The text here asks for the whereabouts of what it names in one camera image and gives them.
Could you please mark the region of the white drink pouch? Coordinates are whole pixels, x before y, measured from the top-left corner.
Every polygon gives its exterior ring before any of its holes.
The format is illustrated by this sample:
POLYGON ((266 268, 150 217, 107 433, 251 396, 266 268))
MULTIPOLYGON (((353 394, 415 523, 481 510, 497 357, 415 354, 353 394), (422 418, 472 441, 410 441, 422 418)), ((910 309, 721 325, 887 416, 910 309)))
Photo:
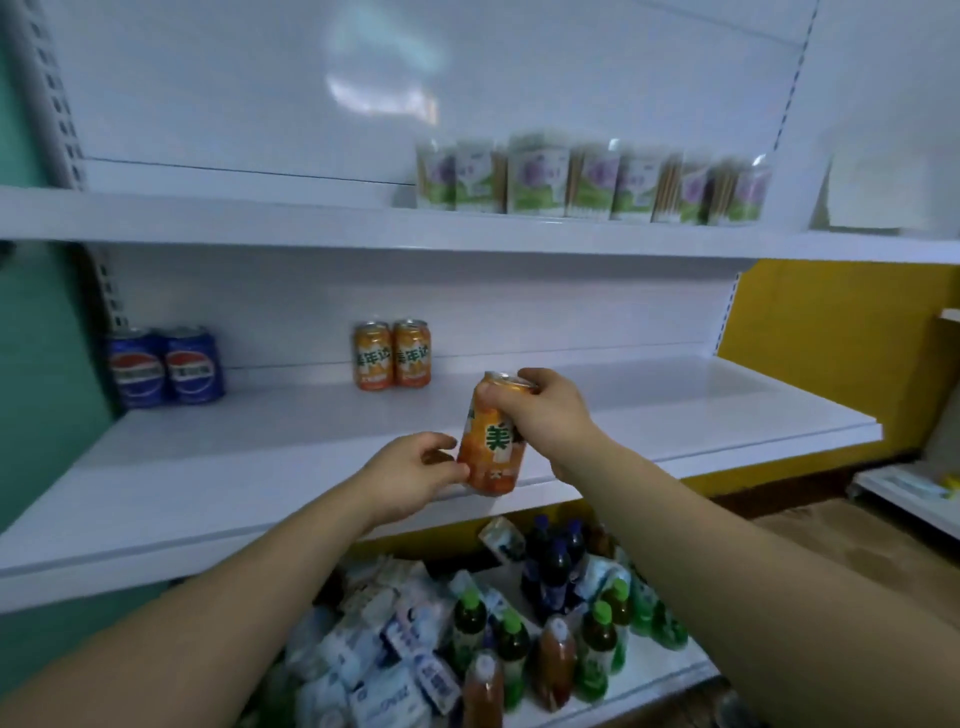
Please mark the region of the white drink pouch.
POLYGON ((479 532, 478 539, 502 565, 522 564, 526 540, 522 531, 505 516, 492 518, 479 532))

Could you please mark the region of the green cap tea bottle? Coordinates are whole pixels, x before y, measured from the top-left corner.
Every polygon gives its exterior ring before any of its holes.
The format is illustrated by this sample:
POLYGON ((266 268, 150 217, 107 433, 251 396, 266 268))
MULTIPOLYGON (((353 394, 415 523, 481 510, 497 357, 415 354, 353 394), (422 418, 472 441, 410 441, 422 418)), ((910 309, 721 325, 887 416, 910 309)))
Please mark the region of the green cap tea bottle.
POLYGON ((612 607, 598 599, 580 624, 574 686, 583 701, 594 703, 606 697, 617 647, 612 607))
POLYGON ((630 644, 630 585, 619 576, 613 577, 601 594, 610 610, 610 619, 614 627, 617 644, 611 659, 611 674, 619 674, 626 663, 630 644))
POLYGON ((479 588, 466 588, 455 605, 450 633, 450 664, 460 677, 466 675, 483 649, 487 622, 487 608, 479 588))
POLYGON ((503 671, 504 710, 516 710, 525 693, 525 670, 532 640, 526 623, 514 608, 503 613, 496 638, 496 653, 503 671))

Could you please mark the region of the pile of white blue packets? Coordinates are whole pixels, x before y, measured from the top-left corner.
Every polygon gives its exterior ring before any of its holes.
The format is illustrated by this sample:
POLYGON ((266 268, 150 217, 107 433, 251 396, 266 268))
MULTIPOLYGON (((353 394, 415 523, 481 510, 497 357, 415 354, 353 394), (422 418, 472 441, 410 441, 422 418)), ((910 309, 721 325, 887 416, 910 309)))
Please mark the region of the pile of white blue packets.
POLYGON ((455 728, 454 592, 423 561, 339 564, 286 637, 236 728, 455 728))

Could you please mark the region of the person's left forearm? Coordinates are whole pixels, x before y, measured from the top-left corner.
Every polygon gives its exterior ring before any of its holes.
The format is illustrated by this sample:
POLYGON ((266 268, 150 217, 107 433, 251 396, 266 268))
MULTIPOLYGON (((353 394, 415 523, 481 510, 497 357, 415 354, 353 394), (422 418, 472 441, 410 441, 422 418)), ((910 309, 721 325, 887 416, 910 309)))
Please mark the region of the person's left forearm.
POLYGON ((358 479, 165 592, 0 702, 0 728, 225 728, 371 523, 358 479))

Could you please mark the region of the white narrow shelf board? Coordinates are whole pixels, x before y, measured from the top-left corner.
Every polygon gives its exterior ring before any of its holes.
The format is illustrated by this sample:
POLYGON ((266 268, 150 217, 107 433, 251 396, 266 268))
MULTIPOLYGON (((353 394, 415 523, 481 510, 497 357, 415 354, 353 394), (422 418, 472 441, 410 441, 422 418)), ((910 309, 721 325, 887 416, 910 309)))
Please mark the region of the white narrow shelf board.
POLYGON ((0 185, 0 239, 960 266, 960 240, 0 185))

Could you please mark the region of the white paper sheet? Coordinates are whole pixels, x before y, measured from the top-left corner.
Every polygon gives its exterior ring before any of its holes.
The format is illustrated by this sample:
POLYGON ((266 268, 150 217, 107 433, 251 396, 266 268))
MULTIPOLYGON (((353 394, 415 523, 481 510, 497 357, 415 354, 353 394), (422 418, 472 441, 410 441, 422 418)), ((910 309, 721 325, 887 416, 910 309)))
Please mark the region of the white paper sheet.
POLYGON ((826 182, 828 222, 835 228, 929 230, 931 186, 925 154, 836 151, 826 182))

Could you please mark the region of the orange soda can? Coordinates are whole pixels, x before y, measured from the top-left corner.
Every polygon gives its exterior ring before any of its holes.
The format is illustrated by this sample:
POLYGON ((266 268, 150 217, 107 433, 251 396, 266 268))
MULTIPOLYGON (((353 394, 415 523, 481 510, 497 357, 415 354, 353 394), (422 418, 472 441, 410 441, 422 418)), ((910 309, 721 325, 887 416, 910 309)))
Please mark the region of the orange soda can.
POLYGON ((365 392, 395 384, 394 339, 387 321, 363 321, 352 332, 354 382, 365 392))
POLYGON ((397 320, 392 325, 393 382, 419 389, 431 383, 432 342, 429 325, 416 319, 397 320))
POLYGON ((469 467, 470 488, 500 497, 516 487, 526 442, 507 415, 481 402, 477 390, 467 409, 457 461, 469 467))

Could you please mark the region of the white wide shelf board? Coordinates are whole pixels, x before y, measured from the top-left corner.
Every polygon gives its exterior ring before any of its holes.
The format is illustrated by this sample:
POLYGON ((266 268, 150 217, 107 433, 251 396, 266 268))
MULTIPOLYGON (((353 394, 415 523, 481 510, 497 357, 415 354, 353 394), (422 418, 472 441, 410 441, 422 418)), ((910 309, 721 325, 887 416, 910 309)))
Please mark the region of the white wide shelf board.
MULTIPOLYGON (((716 356, 530 357, 614 440, 683 480, 882 440, 873 417, 716 356)), ((204 571, 355 474, 394 438, 459 437, 486 370, 364 393, 348 374, 252 371, 210 405, 119 419, 0 533, 0 615, 204 571)))

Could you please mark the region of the dark blue drink bottle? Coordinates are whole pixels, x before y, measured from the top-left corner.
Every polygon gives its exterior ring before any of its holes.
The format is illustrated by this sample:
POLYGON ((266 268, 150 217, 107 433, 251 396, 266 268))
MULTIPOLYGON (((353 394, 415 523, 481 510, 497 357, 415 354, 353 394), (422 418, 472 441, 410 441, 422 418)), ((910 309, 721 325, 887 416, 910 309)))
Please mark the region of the dark blue drink bottle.
POLYGON ((524 535, 524 560, 520 577, 523 597, 536 607, 541 599, 540 566, 551 544, 550 522, 546 515, 536 515, 524 535))
POLYGON ((569 582, 576 583, 582 576, 587 555, 584 522, 581 518, 571 518, 563 531, 563 540, 569 558, 569 582))
POLYGON ((538 560, 538 614, 545 622, 566 610, 573 564, 566 539, 554 538, 538 560))

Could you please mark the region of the person's right forearm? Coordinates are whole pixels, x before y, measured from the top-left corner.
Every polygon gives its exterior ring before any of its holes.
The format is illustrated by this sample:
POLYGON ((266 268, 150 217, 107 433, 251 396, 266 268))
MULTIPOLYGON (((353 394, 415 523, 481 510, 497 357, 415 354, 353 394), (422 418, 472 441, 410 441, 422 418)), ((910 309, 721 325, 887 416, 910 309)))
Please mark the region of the person's right forearm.
POLYGON ((773 728, 960 728, 960 632, 935 614, 605 436, 563 469, 773 728))

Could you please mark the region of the person's right hand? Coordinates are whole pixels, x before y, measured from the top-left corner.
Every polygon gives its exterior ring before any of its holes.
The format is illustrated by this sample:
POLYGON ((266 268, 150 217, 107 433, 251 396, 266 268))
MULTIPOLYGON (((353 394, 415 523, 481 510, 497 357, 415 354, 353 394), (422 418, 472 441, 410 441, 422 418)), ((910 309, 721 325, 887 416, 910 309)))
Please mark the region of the person's right hand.
POLYGON ((561 375, 561 397, 520 394, 511 412, 519 432, 549 462, 554 476, 574 485, 576 467, 599 432, 576 384, 561 375))

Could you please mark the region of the white slotted shelf upright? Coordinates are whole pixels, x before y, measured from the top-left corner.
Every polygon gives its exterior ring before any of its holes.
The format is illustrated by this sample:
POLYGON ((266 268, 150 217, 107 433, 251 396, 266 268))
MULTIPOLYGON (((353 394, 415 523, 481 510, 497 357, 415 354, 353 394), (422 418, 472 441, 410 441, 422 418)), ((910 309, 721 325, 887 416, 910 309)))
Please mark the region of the white slotted shelf upright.
MULTIPOLYGON (((806 61, 807 53, 809 51, 810 37, 812 35, 813 29, 820 11, 821 0, 811 0, 811 1, 813 3, 812 9, 810 12, 810 16, 808 18, 804 36, 802 38, 802 43, 800 44, 800 50, 798 53, 798 59, 797 59, 796 67, 794 70, 794 75, 790 81, 786 102, 784 104, 780 120, 778 122, 773 147, 772 147, 772 150, 769 151, 765 157, 765 161, 773 164, 774 168, 777 168, 777 165, 780 162, 779 151, 783 144, 783 137, 784 137, 784 133, 787 125, 788 116, 794 102, 799 79, 801 77, 802 70, 806 61)), ((724 309, 721 321, 719 322, 719 329, 717 332, 716 341, 711 352, 711 355, 714 358, 720 358, 721 348, 723 346, 726 330, 736 304, 736 299, 738 295, 738 286, 740 285, 740 282, 743 276, 749 271, 751 271, 752 268, 754 268, 758 262, 760 262, 759 259, 748 260, 747 267, 743 271, 737 272, 734 276, 733 283, 729 289, 729 294, 726 299, 726 308, 724 309)))
POLYGON ((18 78, 52 185, 88 191, 88 169, 42 0, 0 0, 18 78))

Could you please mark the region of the white bottom shelf board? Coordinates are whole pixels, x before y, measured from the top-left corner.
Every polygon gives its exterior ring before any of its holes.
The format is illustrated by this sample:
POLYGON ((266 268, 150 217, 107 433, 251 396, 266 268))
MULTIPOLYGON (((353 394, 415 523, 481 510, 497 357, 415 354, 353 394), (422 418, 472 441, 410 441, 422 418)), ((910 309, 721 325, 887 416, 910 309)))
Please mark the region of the white bottom shelf board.
POLYGON ((672 651, 651 638, 630 634, 625 665, 610 677, 602 701, 587 702, 573 695, 562 708, 550 711, 528 687, 521 704, 505 713, 503 728, 594 728, 718 675, 694 640, 672 651))

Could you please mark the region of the white low side shelf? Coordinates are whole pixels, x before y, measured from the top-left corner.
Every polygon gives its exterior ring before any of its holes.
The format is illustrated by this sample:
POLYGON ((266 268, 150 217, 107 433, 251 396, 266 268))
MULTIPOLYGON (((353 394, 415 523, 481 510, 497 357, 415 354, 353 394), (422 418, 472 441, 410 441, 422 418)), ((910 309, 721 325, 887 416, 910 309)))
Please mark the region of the white low side shelf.
POLYGON ((894 464, 858 472, 846 494, 850 499, 870 494, 960 542, 960 479, 946 482, 957 487, 928 477, 922 464, 894 464))

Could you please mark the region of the brown tea bottle pink cap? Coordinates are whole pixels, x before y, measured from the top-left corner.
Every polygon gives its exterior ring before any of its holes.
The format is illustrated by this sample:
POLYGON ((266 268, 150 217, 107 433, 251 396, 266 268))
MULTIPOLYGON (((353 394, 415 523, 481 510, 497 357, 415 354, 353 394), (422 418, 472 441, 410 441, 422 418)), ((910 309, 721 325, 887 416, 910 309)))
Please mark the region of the brown tea bottle pink cap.
POLYGON ((503 728, 505 683, 497 654, 476 653, 462 683, 462 728, 503 728))
POLYGON ((572 696, 578 652, 575 634, 562 615, 547 618, 535 652, 534 691, 542 707, 556 713, 572 696))

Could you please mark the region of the green plastic bottle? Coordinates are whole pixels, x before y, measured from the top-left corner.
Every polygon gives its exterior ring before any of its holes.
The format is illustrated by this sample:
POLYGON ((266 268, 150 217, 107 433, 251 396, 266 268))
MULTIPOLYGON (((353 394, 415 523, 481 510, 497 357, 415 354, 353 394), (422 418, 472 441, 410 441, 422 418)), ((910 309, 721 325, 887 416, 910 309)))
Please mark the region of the green plastic bottle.
POLYGON ((640 636, 653 639, 666 650, 683 650, 689 632, 669 609, 647 580, 634 573, 630 583, 631 629, 640 636))

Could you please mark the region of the person's left hand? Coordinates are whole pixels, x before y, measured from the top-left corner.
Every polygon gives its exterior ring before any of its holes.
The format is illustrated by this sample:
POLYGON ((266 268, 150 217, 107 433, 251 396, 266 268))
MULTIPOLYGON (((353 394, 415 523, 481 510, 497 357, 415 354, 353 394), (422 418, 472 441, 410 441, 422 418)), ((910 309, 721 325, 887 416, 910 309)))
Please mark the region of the person's left hand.
POLYGON ((432 463, 459 463, 452 455, 457 440, 440 432, 419 432, 383 446, 350 479, 368 533, 421 511, 448 487, 428 487, 422 467, 432 463))

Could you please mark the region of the blue soda can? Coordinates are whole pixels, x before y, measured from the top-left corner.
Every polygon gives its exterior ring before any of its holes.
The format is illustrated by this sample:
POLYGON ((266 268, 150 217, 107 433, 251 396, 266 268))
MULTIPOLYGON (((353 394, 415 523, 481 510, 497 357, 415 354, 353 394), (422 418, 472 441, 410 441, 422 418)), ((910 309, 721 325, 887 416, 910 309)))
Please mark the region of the blue soda can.
POLYGON ((201 325, 179 325, 162 329, 160 335, 174 400, 181 406, 201 406, 222 399, 225 377, 213 334, 201 325))
POLYGON ((150 328, 119 328, 108 335, 107 366, 126 410, 169 402, 162 344, 161 335, 150 328))

